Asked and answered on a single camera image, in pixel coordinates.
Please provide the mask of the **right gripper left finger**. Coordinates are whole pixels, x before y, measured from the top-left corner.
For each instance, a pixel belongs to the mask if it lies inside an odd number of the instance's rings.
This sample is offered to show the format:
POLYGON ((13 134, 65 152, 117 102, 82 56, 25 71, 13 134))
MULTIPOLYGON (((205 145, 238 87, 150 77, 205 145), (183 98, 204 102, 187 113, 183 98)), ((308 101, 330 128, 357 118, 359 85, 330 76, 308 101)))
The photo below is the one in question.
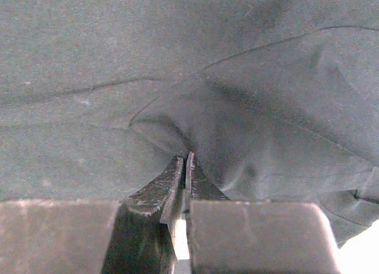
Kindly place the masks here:
POLYGON ((125 200, 129 212, 171 224, 181 213, 184 159, 175 156, 154 180, 125 200))

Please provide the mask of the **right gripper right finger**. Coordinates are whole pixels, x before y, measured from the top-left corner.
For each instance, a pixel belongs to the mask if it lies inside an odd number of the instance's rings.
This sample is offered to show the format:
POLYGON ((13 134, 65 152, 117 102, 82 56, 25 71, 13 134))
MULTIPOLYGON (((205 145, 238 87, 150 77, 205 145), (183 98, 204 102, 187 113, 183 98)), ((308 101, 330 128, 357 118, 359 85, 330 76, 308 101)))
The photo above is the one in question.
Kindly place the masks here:
POLYGON ((229 200, 215 184, 208 180, 193 152, 189 152, 185 170, 185 212, 190 211, 190 200, 229 200))

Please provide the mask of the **black t-shirt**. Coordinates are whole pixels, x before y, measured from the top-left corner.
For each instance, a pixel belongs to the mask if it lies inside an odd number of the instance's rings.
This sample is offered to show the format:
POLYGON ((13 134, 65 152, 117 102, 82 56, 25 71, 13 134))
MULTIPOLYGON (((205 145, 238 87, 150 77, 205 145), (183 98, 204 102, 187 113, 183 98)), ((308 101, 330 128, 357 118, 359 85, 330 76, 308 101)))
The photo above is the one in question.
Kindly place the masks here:
POLYGON ((1 0, 1 198, 121 199, 189 152, 370 227, 378 0, 1 0))

